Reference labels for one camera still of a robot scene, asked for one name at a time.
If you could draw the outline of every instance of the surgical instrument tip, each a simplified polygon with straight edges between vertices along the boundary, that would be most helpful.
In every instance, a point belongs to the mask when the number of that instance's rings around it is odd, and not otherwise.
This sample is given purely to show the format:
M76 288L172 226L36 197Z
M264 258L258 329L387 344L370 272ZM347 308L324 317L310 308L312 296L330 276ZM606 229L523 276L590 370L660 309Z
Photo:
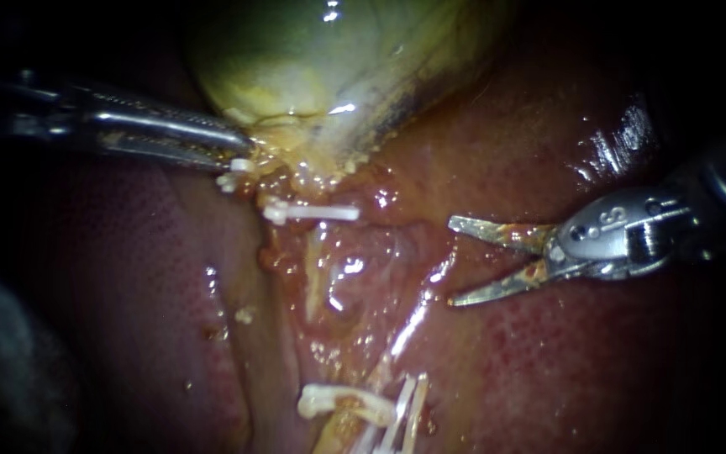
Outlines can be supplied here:
M147 158L224 172L254 142L240 128L100 83L55 77L48 86L0 80L0 137L41 140L64 150Z

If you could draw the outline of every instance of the scissor blade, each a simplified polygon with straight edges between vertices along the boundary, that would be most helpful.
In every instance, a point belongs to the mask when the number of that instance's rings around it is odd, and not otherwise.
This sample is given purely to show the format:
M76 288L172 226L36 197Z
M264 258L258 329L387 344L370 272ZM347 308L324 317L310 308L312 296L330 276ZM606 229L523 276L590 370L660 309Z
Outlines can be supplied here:
M542 255L545 242L556 224L498 224L465 216L450 216L447 227L462 233L516 251Z
M539 288L550 280L551 276L548 273L546 260L539 259L503 279L490 282L470 292L456 295L448 299L447 304L453 307L462 307L498 301Z

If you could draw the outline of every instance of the wet tissue surface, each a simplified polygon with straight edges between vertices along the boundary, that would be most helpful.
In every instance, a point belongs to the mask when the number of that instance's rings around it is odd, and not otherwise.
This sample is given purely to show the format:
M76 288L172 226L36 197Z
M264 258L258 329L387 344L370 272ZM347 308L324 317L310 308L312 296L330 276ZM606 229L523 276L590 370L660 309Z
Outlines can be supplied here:
M336 396L307 419L303 387L396 402L420 377L415 452L695 451L719 298L701 271L445 304L528 259L454 235L451 214L555 222L670 160L631 63L596 33L529 20L472 87L321 197L354 222L274 226L213 176L143 163L0 180L23 189L0 197L0 274L96 401L75 449L370 452L384 430L355 416L365 404ZM269 193L301 197L278 177Z

